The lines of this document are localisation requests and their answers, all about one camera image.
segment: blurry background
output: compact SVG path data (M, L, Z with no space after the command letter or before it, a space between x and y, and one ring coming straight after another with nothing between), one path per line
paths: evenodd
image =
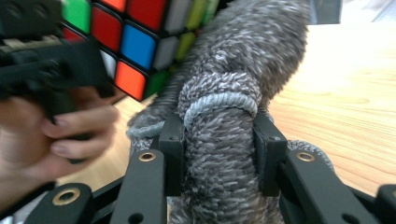
M308 0L311 24L396 21L396 0Z
M396 21L396 0L343 0L341 23L371 21Z

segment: gray yarn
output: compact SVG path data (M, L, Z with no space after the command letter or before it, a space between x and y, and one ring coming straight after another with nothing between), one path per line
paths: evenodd
M232 107L245 109L252 117L257 114L257 104L252 98L238 92L224 92L204 96L193 103L184 116L184 126L189 129L194 119L210 110Z
M149 125L147 127L141 127L141 128L136 128L136 127L131 127L127 132L126 135L129 137L136 137L136 138L144 138L144 137L154 137L155 135L159 135L161 133L161 130L163 129L163 125L165 124L165 121L160 121L156 124Z
M224 92L246 95L267 111L304 56L307 11L305 0L232 2L204 28L153 104L131 119L130 130L162 122L169 113L184 119L201 98ZM192 118L184 136L183 194L172 200L170 223L282 222L277 198L258 191L253 119L235 107ZM149 148L150 137L131 138L132 153Z

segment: knitted rope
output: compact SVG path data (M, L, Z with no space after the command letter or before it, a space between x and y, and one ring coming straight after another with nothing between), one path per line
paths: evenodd
M163 129L164 124L165 124L165 121L160 121L156 124L149 125L147 127L136 128L135 126L132 126L131 128L128 129L126 134L130 138L133 138L133 137L151 138L151 137L154 137L155 135L159 135L161 133L161 130Z
M239 92L211 94L199 98L190 106L184 116L184 126L190 129L193 120L199 115L211 110L231 107L245 109L253 118L257 114L257 104L250 96Z

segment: rubik's cube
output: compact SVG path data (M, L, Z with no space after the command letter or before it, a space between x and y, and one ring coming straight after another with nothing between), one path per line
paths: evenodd
M162 89L219 5L219 0L62 2L64 38L96 38L109 78L137 101Z

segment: wooden table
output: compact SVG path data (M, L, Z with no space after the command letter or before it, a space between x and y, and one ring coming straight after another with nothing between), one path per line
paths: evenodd
M322 148L344 183L374 195L379 185L396 184L396 23L309 30L304 62L270 112L286 137ZM95 190L123 175L126 121L145 105L125 98L116 107L121 118L111 149L61 183Z

